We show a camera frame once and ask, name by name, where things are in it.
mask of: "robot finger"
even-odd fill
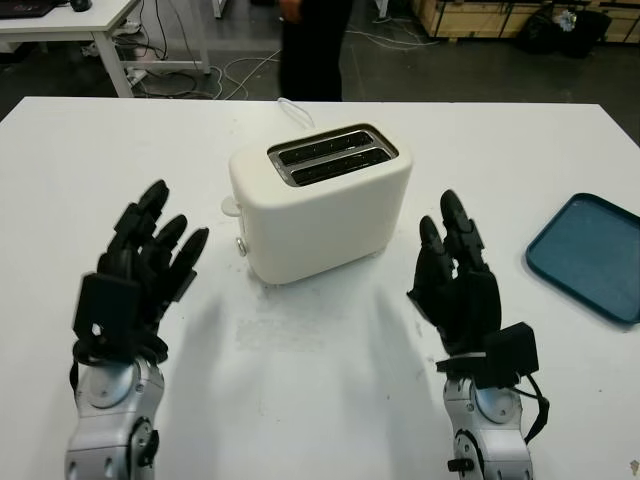
[[[482,259],[484,245],[473,220],[470,220],[453,190],[447,190],[440,199],[440,210],[447,236],[445,250],[458,261],[460,273],[466,271],[484,272],[489,267]]]
[[[423,217],[420,221],[420,239],[422,251],[416,266],[416,275],[425,275],[428,282],[441,285],[452,279],[453,261],[442,244],[438,229],[431,217]]]
[[[142,261],[156,273],[167,270],[171,263],[172,251],[186,229],[187,217],[175,217],[143,247],[140,254]]]
[[[158,180],[140,197],[138,208],[141,214],[148,213],[154,221],[162,214],[162,208],[169,198],[169,187],[164,180]]]
[[[167,185],[158,180],[140,197],[139,203],[130,203],[113,228],[116,234],[107,251],[137,250],[145,245],[156,229],[168,197]]]
[[[194,265],[200,258],[209,237],[209,229],[196,230],[185,242],[173,263],[159,278],[159,295],[164,304],[177,302],[196,277]]]

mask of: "robotic hand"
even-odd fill
[[[447,229],[441,241],[433,221],[420,222],[422,249],[409,298],[440,333],[451,357],[444,401],[454,431],[449,470],[465,480],[533,479],[527,444],[547,422],[549,402],[531,373],[538,370],[533,330],[524,323],[500,330],[500,293],[482,259],[484,245],[456,194],[440,200]],[[457,275],[454,275],[457,262]],[[535,395],[515,388],[527,376]],[[520,395],[538,400],[529,434],[521,433]]]
[[[209,230],[197,230],[171,262],[187,227],[179,215],[154,237],[169,196],[163,181],[131,203],[116,224],[96,273],[85,275],[73,330],[69,374],[79,422],[65,459],[67,480],[150,480],[159,435],[153,421],[167,345],[158,327],[196,276]],[[78,383],[78,363],[86,365]]]

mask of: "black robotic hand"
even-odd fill
[[[430,217],[420,222],[422,249],[408,295],[438,329],[447,353],[480,351],[484,335],[500,330],[498,283],[482,259],[476,225],[452,190],[442,195],[440,209],[447,236],[442,242]]]
[[[73,330],[71,383],[77,385],[77,363],[131,362],[142,356],[157,364],[167,358],[158,326],[171,302],[180,300],[196,276],[193,267],[207,242],[201,228],[172,259],[187,227],[179,215],[154,237],[156,222],[169,196],[164,181],[153,184],[131,203],[114,227],[113,240],[98,261],[97,272],[82,280]]]

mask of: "black pants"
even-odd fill
[[[340,47],[353,0],[303,0],[282,31],[280,91],[289,100],[341,101]]]

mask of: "gray floor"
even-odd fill
[[[171,58],[189,59],[184,39],[169,0],[158,0]],[[186,0],[173,0],[184,21],[189,44],[197,53]],[[279,48],[278,11],[249,5],[248,0],[228,0],[223,20],[213,18],[208,0],[201,11],[213,63],[223,67],[239,58],[264,58]],[[407,43],[428,43],[411,19],[406,1],[392,3],[392,15],[400,21],[376,20],[374,0],[356,0],[353,31],[368,32]],[[136,10],[131,18],[137,18]],[[162,46],[153,0],[142,15],[151,43]],[[133,37],[144,42],[144,37]],[[558,102],[599,103],[640,144],[640,48],[602,45],[586,59],[553,55],[529,55],[510,43],[498,41],[441,42],[414,47],[399,43],[381,46],[357,33],[347,34],[342,71],[344,97],[348,101],[416,102]],[[122,55],[134,50],[123,49]],[[137,55],[144,49],[135,50]],[[229,74],[244,78],[259,60],[245,60],[229,67]],[[277,63],[268,62],[247,81],[248,98],[273,100],[278,96]],[[217,75],[196,76],[197,89],[217,93]],[[147,92],[172,94],[192,86],[180,75],[148,77]],[[223,80],[222,97],[235,86]],[[137,93],[144,96],[138,88]],[[0,118],[25,95],[115,96],[98,58],[84,58],[75,43],[50,44],[49,52],[34,48],[24,60],[0,65]],[[234,98],[244,98],[239,91]]]

